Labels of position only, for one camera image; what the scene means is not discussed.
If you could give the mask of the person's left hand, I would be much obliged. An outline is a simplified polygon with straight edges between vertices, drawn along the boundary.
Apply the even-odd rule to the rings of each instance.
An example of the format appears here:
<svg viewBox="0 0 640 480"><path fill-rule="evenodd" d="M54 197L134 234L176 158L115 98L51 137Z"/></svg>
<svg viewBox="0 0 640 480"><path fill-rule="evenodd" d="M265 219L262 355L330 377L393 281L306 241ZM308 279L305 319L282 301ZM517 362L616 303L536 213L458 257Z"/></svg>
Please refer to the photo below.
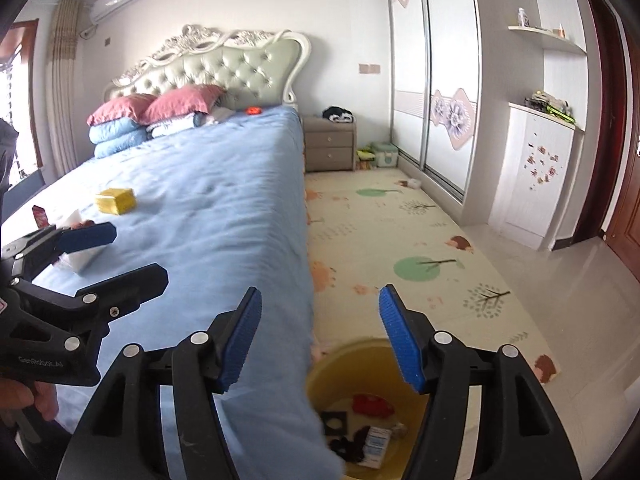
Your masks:
<svg viewBox="0 0 640 480"><path fill-rule="evenodd" d="M32 387L9 378L0 380L0 408L2 411L22 410L34 406L46 422L58 414L55 385L35 382Z"/></svg>

